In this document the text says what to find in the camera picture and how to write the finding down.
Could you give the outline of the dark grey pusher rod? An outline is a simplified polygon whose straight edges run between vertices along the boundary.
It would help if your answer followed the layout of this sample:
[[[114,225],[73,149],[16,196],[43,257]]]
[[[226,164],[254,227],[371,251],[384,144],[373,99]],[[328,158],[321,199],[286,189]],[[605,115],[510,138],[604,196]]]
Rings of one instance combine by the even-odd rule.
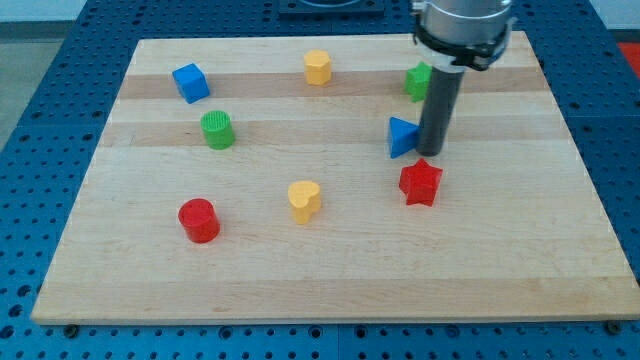
[[[463,72],[432,69],[418,129],[416,151],[421,155],[441,152],[463,77]]]

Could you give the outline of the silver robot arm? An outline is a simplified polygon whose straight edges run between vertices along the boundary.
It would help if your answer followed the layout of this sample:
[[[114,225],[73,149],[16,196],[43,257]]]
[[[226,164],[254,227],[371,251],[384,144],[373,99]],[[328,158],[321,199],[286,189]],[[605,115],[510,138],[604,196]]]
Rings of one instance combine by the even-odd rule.
[[[431,66],[418,153],[431,157],[441,152],[465,71],[486,71],[504,54],[515,21],[511,7],[511,0],[413,3],[413,41]]]

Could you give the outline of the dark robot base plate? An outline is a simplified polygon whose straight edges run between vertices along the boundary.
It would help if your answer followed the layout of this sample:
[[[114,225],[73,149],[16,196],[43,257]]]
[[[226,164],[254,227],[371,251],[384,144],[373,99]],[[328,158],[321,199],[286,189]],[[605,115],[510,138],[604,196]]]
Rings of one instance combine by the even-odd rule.
[[[281,16],[303,15],[380,15],[385,11],[383,0],[278,0]]]

